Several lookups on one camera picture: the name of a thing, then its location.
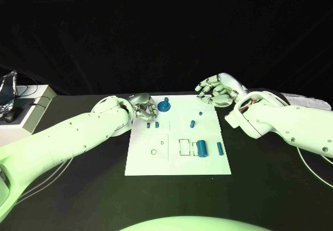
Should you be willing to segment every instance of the robotic hand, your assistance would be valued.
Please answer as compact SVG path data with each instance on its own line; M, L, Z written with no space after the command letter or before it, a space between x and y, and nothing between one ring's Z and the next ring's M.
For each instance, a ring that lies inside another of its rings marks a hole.
M141 120L157 116L155 103L147 93L127 100L115 96L103 98L89 113L0 147L0 222L41 173L85 153L111 136L127 132L134 116Z
M272 131L289 145L333 157L331 111L288 105L268 91L249 92L226 73L201 81L196 87L196 91L200 90L199 100L214 107L226 107L235 102L233 110L225 116L232 128L239 126L255 139ZM213 97L206 97L204 93L210 90Z

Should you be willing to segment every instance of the black curtain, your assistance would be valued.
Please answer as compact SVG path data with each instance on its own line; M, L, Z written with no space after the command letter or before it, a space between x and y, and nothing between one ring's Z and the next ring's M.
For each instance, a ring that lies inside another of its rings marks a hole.
M59 94L188 91L227 72L248 88L330 101L333 3L4 2L0 71Z

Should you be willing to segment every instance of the small blue piece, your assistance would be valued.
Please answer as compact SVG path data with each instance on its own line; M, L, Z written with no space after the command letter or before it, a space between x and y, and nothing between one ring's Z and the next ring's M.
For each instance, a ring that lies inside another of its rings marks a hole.
M197 156L199 157L206 157L206 142L203 140L196 142L196 146L197 146Z
M217 149L219 149L219 154L223 155L223 150L222 150L220 142L217 142Z
M167 112L170 110L170 107L171 107L171 105L168 103L168 98L164 97L164 101L160 101L157 104L158 111Z
M190 128L194 128L194 123L196 123L196 121L194 121L194 120L191 120L191 121L190 121L190 125L188 125L188 126L190 126Z

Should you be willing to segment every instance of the table surface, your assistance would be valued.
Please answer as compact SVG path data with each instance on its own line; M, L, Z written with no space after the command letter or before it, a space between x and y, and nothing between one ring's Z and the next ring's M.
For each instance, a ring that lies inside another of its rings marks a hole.
M89 112L103 97L56 96L34 133ZM331 188L276 134L255 140L232 129L223 119L230 110L216 108L232 175L124 176L128 131L75 157L53 184L13 208L0 230L114 231L184 215L227 218L276 231L328 230Z

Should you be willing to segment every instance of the white cable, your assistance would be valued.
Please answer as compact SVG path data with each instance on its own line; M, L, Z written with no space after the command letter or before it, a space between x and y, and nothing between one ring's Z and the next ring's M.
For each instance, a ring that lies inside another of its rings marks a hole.
M307 162L305 162L304 159L302 159L301 153L299 153L299 158L301 158L301 160L302 160L302 162L304 162L304 164L305 164L308 170L311 171L311 173L312 173L312 174L317 176L317 178L333 188L333 186L321 179L321 177L314 173L314 171L312 171L311 168L308 167Z
M43 186L43 188L40 188L33 194L36 194L39 191L41 191L41 190L53 183L53 181L57 179L57 177L60 176L60 174L62 174L63 171L66 170L67 165L65 166L62 172L59 173L59 175L56 176L56 178L50 181L50 183L49 183L46 186ZM30 195L26 196L23 199L20 199L20 200L16 202L16 205L17 205L24 199L27 199L33 194L30 194Z
M24 192L18 198L21 198L31 190L34 190L49 179L50 177L54 175L54 173L59 171L60 167L65 165L66 162L63 162L59 166L59 168L56 169L56 171L52 173L52 175L47 177L47 179L37 185L34 186L27 192Z
M328 160L328 158L325 156L321 156L327 161L328 163L333 165L333 162Z

